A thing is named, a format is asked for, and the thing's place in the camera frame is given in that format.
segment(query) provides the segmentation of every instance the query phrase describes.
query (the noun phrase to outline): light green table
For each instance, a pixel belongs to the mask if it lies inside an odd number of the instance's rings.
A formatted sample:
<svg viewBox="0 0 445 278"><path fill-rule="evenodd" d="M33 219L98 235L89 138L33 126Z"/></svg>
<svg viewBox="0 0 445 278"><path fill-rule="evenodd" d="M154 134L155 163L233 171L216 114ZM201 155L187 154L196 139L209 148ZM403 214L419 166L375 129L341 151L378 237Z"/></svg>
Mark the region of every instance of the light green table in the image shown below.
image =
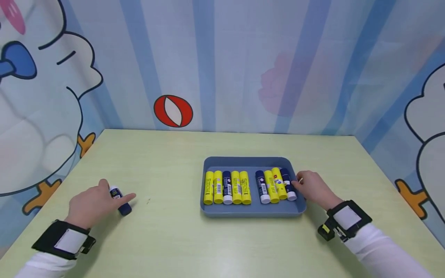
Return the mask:
<svg viewBox="0 0 445 278"><path fill-rule="evenodd" d="M133 212L95 227L97 244L68 277L367 277L338 239L317 236L326 216L315 205L295 219L203 216L209 156L283 156L296 172L317 171L434 276L445 273L445 250L354 137L105 130L0 260L0 276L23 266L51 221L66 216L72 196L107 178L138 195Z"/></svg>

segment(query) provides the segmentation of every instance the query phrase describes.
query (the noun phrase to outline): right hand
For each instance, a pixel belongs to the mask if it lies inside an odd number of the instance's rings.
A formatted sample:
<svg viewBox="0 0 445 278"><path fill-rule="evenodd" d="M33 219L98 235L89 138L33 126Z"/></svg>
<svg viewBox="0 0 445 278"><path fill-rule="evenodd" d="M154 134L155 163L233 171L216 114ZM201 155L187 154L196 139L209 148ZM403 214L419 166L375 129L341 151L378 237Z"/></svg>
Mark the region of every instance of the right hand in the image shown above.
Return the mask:
<svg viewBox="0 0 445 278"><path fill-rule="evenodd" d="M101 219L135 197L136 194L130 193L113 199L108 181L101 179L99 185L87 189L69 201L69 212L65 221L86 230L91 229Z"/></svg>
<svg viewBox="0 0 445 278"><path fill-rule="evenodd" d="M292 185L303 196L321 206L324 210L333 209L343 200L332 192L320 175L312 171L300 171L297 173L298 181L292 181Z"/></svg>

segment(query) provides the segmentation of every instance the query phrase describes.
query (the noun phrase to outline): blue tray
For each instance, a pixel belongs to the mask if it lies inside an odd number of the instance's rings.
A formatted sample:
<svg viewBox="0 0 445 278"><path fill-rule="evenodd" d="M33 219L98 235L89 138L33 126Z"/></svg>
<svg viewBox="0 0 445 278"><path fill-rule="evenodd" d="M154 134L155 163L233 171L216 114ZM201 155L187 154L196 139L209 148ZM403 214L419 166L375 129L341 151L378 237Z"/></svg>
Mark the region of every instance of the blue tray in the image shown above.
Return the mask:
<svg viewBox="0 0 445 278"><path fill-rule="evenodd" d="M295 172L292 164L284 157L208 157L204 161L201 188L201 210L211 218L291 218L297 217L306 210L306 201L300 192L297 200L280 200L278 204L261 204L255 172L258 170L271 170L273 167L286 168L292 180ZM204 184L207 171L247 171L252 203L250 205L205 205Z"/></svg>

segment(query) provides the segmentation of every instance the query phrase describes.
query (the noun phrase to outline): wall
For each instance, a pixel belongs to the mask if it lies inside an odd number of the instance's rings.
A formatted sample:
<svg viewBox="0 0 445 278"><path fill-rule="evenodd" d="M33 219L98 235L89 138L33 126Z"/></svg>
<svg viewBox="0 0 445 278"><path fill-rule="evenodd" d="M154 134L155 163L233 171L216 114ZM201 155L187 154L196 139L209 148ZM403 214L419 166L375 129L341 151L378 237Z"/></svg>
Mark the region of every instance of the wall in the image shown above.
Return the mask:
<svg viewBox="0 0 445 278"><path fill-rule="evenodd" d="M443 8L0 1L0 257L104 128L356 135L445 245Z"/></svg>

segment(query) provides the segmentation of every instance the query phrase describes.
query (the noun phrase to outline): blue glue stick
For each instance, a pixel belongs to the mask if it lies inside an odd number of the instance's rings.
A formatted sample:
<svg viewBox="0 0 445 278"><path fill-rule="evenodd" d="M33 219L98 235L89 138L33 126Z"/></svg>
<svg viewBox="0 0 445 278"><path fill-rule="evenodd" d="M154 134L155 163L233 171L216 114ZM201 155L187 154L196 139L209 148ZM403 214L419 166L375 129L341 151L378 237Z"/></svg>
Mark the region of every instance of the blue glue stick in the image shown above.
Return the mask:
<svg viewBox="0 0 445 278"><path fill-rule="evenodd" d="M113 197L113 199L119 199L123 197L122 192L115 186L110 186L110 195L111 197ZM131 212L131 206L128 203L125 203L118 208L118 211L121 213L122 216L126 216Z"/></svg>
<svg viewBox="0 0 445 278"><path fill-rule="evenodd" d="M283 178L283 182L285 184L287 199L289 201L295 201L297 199L297 194L295 193L293 186L291 184L291 177L289 176L289 171L286 168L282 168L280 172L281 172L281 177Z"/></svg>
<svg viewBox="0 0 445 278"><path fill-rule="evenodd" d="M259 170L255 172L256 185L258 187L259 199L262 204L271 202L271 197L267 193L266 180L264 179L264 172Z"/></svg>
<svg viewBox="0 0 445 278"><path fill-rule="evenodd" d="M231 181L231 173L230 171L224 171L222 173L222 184L224 186L222 190L222 202L225 205L230 205L233 203L232 200L232 181Z"/></svg>

